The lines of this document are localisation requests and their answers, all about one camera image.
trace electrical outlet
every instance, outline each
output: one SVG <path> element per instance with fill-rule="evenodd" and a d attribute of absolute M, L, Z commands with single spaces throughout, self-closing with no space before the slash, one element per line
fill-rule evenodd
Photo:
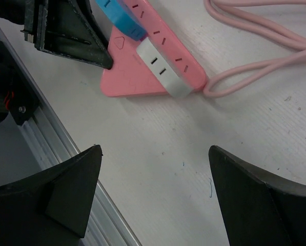
<path fill-rule="evenodd" d="M 146 30 L 122 0 L 96 0 L 108 19 L 126 36 L 133 40 L 140 40 Z"/>
<path fill-rule="evenodd" d="M 124 3 L 147 31 L 151 43 L 165 57 L 178 77 L 193 91 L 201 90 L 208 80 L 204 69 L 148 1 L 124 0 Z M 108 51 L 114 59 L 114 66 L 111 70 L 104 71 L 100 83 L 101 90 L 105 95 L 168 94 L 168 90 L 137 54 L 136 49 L 139 45 L 140 42 L 131 40 L 113 27 Z"/>
<path fill-rule="evenodd" d="M 173 68 L 148 37 L 137 47 L 137 54 L 171 96 L 186 97 L 191 93 L 193 88 L 179 76 L 177 69 Z"/>

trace plug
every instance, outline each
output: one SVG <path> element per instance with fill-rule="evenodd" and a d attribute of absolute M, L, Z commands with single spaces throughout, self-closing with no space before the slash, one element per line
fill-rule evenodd
<path fill-rule="evenodd" d="M 108 19 L 126 36 L 135 41 L 142 39 L 146 30 L 122 0 L 96 0 Z"/>
<path fill-rule="evenodd" d="M 193 88 L 179 76 L 179 72 L 146 37 L 136 49 L 137 54 L 173 97 L 186 97 Z"/>

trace scratch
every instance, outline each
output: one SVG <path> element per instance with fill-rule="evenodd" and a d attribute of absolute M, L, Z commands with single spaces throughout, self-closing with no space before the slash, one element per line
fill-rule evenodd
<path fill-rule="evenodd" d="M 88 84 L 86 82 L 81 81 L 80 84 L 83 84 L 85 86 L 88 86 Z"/>
<path fill-rule="evenodd" d="M 291 96 L 287 97 L 284 101 L 290 101 L 292 99 Z"/>
<path fill-rule="evenodd" d="M 211 178 L 209 178 L 210 179 L 210 186 L 211 186 L 211 194 L 210 194 L 210 198 L 212 197 L 212 194 L 213 194 L 213 189 L 212 189 L 212 179 Z"/>
<path fill-rule="evenodd" d="M 291 174 L 292 176 L 292 179 L 294 180 L 298 180 L 298 179 L 301 179 L 299 176 L 296 176 L 291 170 L 289 170 L 288 168 L 286 168 L 287 171 L 289 171 L 289 173 Z"/>

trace power cord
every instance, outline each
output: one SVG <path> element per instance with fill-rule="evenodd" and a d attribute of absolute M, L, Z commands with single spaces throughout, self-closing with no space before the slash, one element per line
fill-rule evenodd
<path fill-rule="evenodd" d="M 225 16 L 218 12 L 212 3 L 224 11 L 235 17 L 246 20 L 241 21 Z M 267 74 L 287 65 L 293 65 L 306 62 L 306 38 L 290 31 L 289 29 L 279 25 L 269 19 L 248 13 L 237 9 L 236 7 L 266 6 L 266 5 L 306 5 L 306 0 L 204 0 L 207 12 L 216 20 L 228 24 L 230 26 L 253 32 L 271 39 L 281 45 L 298 50 L 297 53 L 283 58 L 259 61 L 236 67 L 228 71 L 224 71 L 212 78 L 204 88 L 204 95 L 207 97 L 218 98 L 232 94 Z M 260 69 L 253 75 L 243 79 L 242 81 L 221 91 L 212 91 L 212 88 L 221 80 L 230 76 Z"/>

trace pink plastic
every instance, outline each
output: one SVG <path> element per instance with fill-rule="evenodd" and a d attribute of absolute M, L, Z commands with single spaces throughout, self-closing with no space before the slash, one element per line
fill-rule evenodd
<path fill-rule="evenodd" d="M 178 69 L 194 91 L 207 83 L 204 69 L 185 48 L 147 0 L 124 0 L 139 19 L 154 45 Z M 107 96 L 167 94 L 165 88 L 137 55 L 136 42 L 113 27 L 108 51 L 114 59 L 111 70 L 104 70 L 101 90 Z"/>

